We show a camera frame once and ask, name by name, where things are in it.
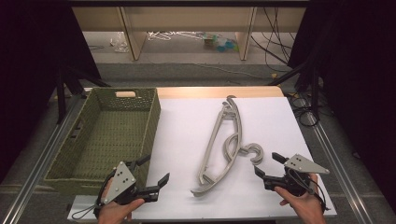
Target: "tripod leg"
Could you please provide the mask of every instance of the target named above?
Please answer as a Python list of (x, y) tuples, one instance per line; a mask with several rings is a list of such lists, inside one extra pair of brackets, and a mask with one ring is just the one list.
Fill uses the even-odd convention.
[(289, 71), (288, 73), (286, 73), (282, 77), (277, 78), (276, 80), (270, 82), (268, 84), (268, 86), (277, 86), (280, 83), (288, 80), (289, 78), (294, 77), (295, 75), (301, 73), (304, 68), (305, 68), (305, 63), (302, 63), (302, 64), (298, 65), (297, 67), (293, 68), (291, 71)]
[(56, 93), (58, 95), (58, 121), (57, 123), (61, 123), (62, 119), (64, 119), (64, 115), (66, 114), (66, 100), (64, 98), (64, 78), (62, 74), (62, 68), (58, 70), (57, 78), (56, 78)]

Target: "human hand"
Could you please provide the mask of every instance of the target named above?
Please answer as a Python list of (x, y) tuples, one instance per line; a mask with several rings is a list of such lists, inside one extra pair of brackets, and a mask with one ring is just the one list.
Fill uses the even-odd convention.
[[(310, 174), (309, 176), (313, 181), (318, 183), (317, 175)], [(289, 203), (296, 212), (297, 216), (299, 216), (299, 218), (305, 224), (326, 223), (320, 202), (314, 195), (306, 192), (304, 195), (296, 197), (281, 187), (275, 187), (275, 191), (283, 198), (283, 201), (281, 201), (279, 204), (283, 206)], [(318, 193), (317, 185), (315, 185), (315, 192)]]
[[(113, 178), (111, 178), (107, 185), (110, 186)], [(108, 188), (103, 192), (103, 197), (107, 195)], [(119, 224), (125, 218), (128, 221), (132, 221), (132, 212), (140, 207), (145, 201), (143, 199), (136, 199), (125, 205), (119, 205), (115, 202), (108, 203), (102, 207), (99, 213), (98, 223), (99, 224)]]

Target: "storage basket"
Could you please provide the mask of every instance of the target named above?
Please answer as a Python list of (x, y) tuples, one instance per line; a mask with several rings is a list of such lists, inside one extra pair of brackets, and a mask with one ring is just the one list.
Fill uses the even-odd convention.
[[(97, 195), (120, 161), (151, 153), (160, 113), (156, 89), (93, 88), (44, 181), (62, 194)], [(139, 188), (148, 172), (149, 161), (134, 171)]]

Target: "desk leg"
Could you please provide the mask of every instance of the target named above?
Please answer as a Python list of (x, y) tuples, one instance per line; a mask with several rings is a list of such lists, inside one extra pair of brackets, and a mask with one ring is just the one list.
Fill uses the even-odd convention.
[(239, 48), (239, 58), (242, 61), (248, 59), (248, 47), (251, 33), (253, 32), (254, 20), (256, 18), (257, 8), (252, 7), (247, 17), (247, 26), (244, 32), (235, 32), (236, 42)]
[(133, 30), (128, 16), (128, 7), (120, 7), (120, 19), (124, 27), (125, 40), (128, 42), (132, 53), (132, 61), (137, 61), (145, 43), (147, 32)]

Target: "black cable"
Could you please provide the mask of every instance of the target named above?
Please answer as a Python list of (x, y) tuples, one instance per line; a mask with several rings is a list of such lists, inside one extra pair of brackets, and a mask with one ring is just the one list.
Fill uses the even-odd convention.
[[(73, 219), (82, 219), (82, 218), (85, 217), (89, 212), (91, 212), (91, 210), (92, 210), (94, 207), (95, 207), (95, 205), (93, 205), (93, 206), (91, 206), (91, 207), (88, 207), (88, 208), (85, 208), (85, 209), (82, 209), (81, 211), (75, 212), (75, 213), (73, 213), (72, 218), (73, 218)], [(76, 214), (82, 213), (82, 212), (84, 212), (84, 211), (87, 211), (87, 212), (84, 213), (81, 217), (75, 217)]]
[(283, 55), (285, 56), (285, 59), (286, 59), (286, 60), (289, 60), (290, 56), (289, 56), (289, 54), (286, 52), (285, 48), (283, 47), (284, 45), (282, 44), (282, 40), (280, 39), (279, 26), (278, 26), (278, 24), (277, 24), (277, 12), (278, 12), (278, 7), (275, 7), (274, 11), (275, 11), (275, 21), (274, 21), (274, 28), (273, 28), (273, 30), (275, 31), (277, 40), (278, 40), (279, 43), (280, 43), (280, 46), (281, 46)]
[(96, 45), (89, 45), (88, 46), (90, 50), (95, 50), (95, 49), (104, 49), (105, 46), (96, 46)]
[(293, 39), (293, 41), (296, 40), (295, 37), (291, 33), (289, 33), (289, 35), (291, 36), (291, 39)]
[[(295, 94), (297, 94), (297, 93), (294, 93), (293, 96), (290, 96), (291, 98), (289, 99), (290, 105), (294, 107), (294, 109), (292, 109), (292, 111), (294, 113), (294, 117), (297, 118), (299, 120), (300, 124), (305, 127), (313, 127), (313, 126), (317, 125), (319, 122), (319, 119), (318, 119), (317, 115), (315, 115), (315, 113), (312, 113), (312, 107), (308, 106), (308, 102), (305, 98), (294, 98)], [(295, 101), (297, 101), (297, 100), (303, 100), (303, 102), (304, 102), (303, 105), (297, 106), (295, 104)], [(312, 123), (308, 124), (308, 123), (303, 122), (303, 116), (307, 115), (307, 113), (311, 113), (314, 116), (315, 120), (314, 120), (313, 124)]]
[(271, 54), (271, 56), (273, 56), (274, 58), (277, 58), (278, 60), (280, 60), (283, 64), (288, 64), (288, 62), (283, 61), (283, 59), (277, 57), (273, 52), (269, 51), (268, 49), (265, 49), (262, 45), (260, 45), (256, 39), (254, 39), (253, 35), (251, 36), (251, 39), (259, 46), (260, 49), (263, 49), (265, 52)]
[(270, 39), (264, 34), (264, 32), (262, 32), (262, 36), (264, 36), (265, 39), (267, 39), (268, 41), (270, 41), (271, 44), (275, 44), (275, 45), (279, 45), (279, 46), (281, 46), (281, 47), (283, 46), (284, 48), (287, 48), (287, 49), (291, 49), (291, 47), (289, 47), (289, 46), (281, 45), (281, 44), (279, 44), (279, 43), (276, 43), (276, 42), (273, 41), (273, 40), (270, 40)]
[(314, 196), (319, 200), (319, 202), (320, 202), (320, 205), (321, 205), (321, 207), (322, 207), (322, 212), (324, 213), (324, 211), (329, 211), (330, 210), (330, 208), (328, 208), (327, 206), (326, 206), (326, 197), (324, 196), (324, 193), (323, 193), (323, 189), (320, 187), (320, 185), (317, 183), (317, 182), (315, 182), (313, 179), (311, 179), (311, 178), (309, 178), (309, 181), (311, 181), (312, 183), (314, 183), (317, 187), (318, 187), (318, 189), (320, 190), (320, 193), (321, 193), (321, 195), (323, 196), (323, 199), (322, 198), (320, 198), (320, 196), (315, 192), (315, 194), (314, 194)]
[(277, 25), (277, 11), (278, 11), (278, 8), (275, 7), (275, 20), (274, 20), (274, 24), (272, 24), (271, 19), (268, 16), (268, 13), (267, 13), (266, 9), (264, 8), (265, 16), (267, 17), (267, 20), (269, 21), (271, 29), (272, 29), (270, 40), (272, 39), (272, 34), (275, 34), (277, 40), (279, 41), (279, 43), (281, 45), (281, 49), (282, 49), (283, 55), (285, 56), (286, 60), (288, 60), (289, 59), (289, 54), (286, 52), (285, 48), (282, 47), (283, 44), (282, 44), (282, 41), (280, 39), (279, 27)]

